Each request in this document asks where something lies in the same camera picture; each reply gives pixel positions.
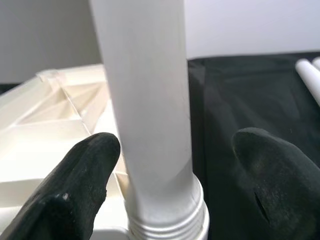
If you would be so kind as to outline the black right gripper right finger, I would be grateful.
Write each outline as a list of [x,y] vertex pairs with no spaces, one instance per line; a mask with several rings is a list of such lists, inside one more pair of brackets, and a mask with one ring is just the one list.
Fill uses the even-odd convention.
[[320,240],[320,167],[296,145],[261,128],[238,130],[231,144],[272,240]]

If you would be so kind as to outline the black cloth table cover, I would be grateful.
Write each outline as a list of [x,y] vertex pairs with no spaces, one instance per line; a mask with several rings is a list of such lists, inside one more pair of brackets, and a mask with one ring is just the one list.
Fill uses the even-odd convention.
[[[273,240],[252,182],[233,152],[238,130],[263,129],[296,145],[320,168],[320,106],[295,69],[300,59],[280,54],[187,63],[192,170],[208,209],[207,238]],[[113,116],[114,122],[100,128],[112,128],[120,140],[105,68],[104,73],[110,105],[100,120]],[[129,179],[123,152],[122,157],[117,168],[126,173],[118,179],[125,198]]]

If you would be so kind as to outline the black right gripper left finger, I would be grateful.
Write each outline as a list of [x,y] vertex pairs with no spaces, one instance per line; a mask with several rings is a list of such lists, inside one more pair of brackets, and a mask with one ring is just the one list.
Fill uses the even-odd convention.
[[0,240],[89,240],[120,152],[118,138],[109,132],[78,142],[22,205]]

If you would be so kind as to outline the white plastic children table top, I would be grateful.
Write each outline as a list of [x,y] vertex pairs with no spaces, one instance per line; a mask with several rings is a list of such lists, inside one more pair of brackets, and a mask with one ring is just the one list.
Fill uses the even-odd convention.
[[[100,120],[111,98],[101,65],[48,70],[0,95],[0,235],[47,175],[78,142],[114,134]],[[89,240],[131,240],[119,159]]]

